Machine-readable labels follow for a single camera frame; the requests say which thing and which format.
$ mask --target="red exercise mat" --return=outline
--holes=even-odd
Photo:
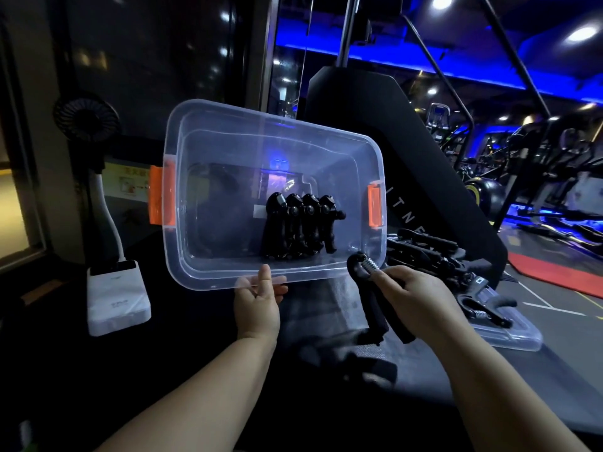
[[[528,277],[603,298],[601,276],[512,252],[509,252],[509,263],[519,273]]]

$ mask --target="pile of hand grippers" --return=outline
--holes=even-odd
[[[273,260],[311,257],[325,248],[337,250],[333,224],[345,219],[330,195],[320,199],[306,193],[291,193],[287,198],[275,192],[266,202],[266,226],[262,237],[262,257]]]

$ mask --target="yellow floor line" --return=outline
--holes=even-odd
[[[599,303],[597,303],[595,300],[590,299],[588,296],[584,295],[583,293],[580,292],[576,292],[578,295],[582,296],[583,298],[586,298],[587,300],[589,300],[592,304],[594,304],[597,307],[600,307],[601,309],[603,309],[603,306],[601,306]]]

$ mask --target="person's right hand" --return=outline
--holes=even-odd
[[[404,288],[394,279],[404,281]],[[407,329],[429,345],[459,327],[471,328],[450,290],[434,276],[400,265],[373,273],[372,280]]]

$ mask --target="ceiling light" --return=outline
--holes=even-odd
[[[582,28],[577,29],[571,35],[569,35],[569,37],[567,38],[567,40],[570,43],[579,43],[580,41],[586,41],[586,40],[592,38],[598,32],[599,32],[599,29],[597,27],[592,26],[592,25],[591,26],[582,27]]]
[[[452,0],[433,0],[431,5],[434,9],[446,9],[452,4]]]

